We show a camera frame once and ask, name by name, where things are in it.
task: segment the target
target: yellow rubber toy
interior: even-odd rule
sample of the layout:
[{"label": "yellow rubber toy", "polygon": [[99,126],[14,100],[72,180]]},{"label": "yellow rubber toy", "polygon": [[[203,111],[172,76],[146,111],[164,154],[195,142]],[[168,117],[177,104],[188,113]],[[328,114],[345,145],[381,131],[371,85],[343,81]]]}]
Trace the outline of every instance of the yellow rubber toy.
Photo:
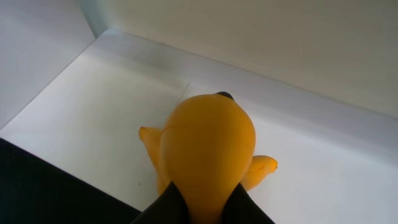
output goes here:
[{"label": "yellow rubber toy", "polygon": [[231,98],[199,95],[180,103],[163,130],[139,130],[157,171],[161,194],[173,181],[192,223],[219,223],[235,187],[255,187],[277,168],[268,156],[254,156],[256,134],[249,116]]}]

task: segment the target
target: white wall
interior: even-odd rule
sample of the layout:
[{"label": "white wall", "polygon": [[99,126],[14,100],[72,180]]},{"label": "white wall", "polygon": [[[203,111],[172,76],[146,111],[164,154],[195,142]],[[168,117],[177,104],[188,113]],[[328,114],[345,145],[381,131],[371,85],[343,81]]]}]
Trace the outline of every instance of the white wall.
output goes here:
[{"label": "white wall", "polygon": [[398,118],[395,1],[98,1],[111,28]]},{"label": "white wall", "polygon": [[92,41],[77,1],[0,1],[0,129]]},{"label": "white wall", "polygon": [[253,120],[255,153],[279,162],[249,192],[276,223],[398,223],[396,119],[115,30],[0,136],[143,210],[157,192],[139,127],[161,127],[178,101],[220,90]]}]

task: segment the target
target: toy body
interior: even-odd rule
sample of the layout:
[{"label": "toy body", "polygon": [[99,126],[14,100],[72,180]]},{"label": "toy body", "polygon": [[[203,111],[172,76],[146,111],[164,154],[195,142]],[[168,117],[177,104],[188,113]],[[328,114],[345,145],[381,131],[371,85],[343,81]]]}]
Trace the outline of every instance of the toy body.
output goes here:
[{"label": "toy body", "polygon": [[163,130],[141,128],[139,136],[157,171],[159,194],[172,181],[192,223],[218,223],[239,183],[249,190],[277,167],[273,158],[253,157],[254,126],[243,109],[222,94],[183,101]]}]

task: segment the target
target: beige wall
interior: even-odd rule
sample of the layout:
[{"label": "beige wall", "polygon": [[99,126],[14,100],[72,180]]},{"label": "beige wall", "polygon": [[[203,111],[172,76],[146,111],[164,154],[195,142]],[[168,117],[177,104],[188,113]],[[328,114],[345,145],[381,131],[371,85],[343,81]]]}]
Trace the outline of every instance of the beige wall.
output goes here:
[{"label": "beige wall", "polygon": [[100,0],[115,29],[398,118],[398,5]]}]

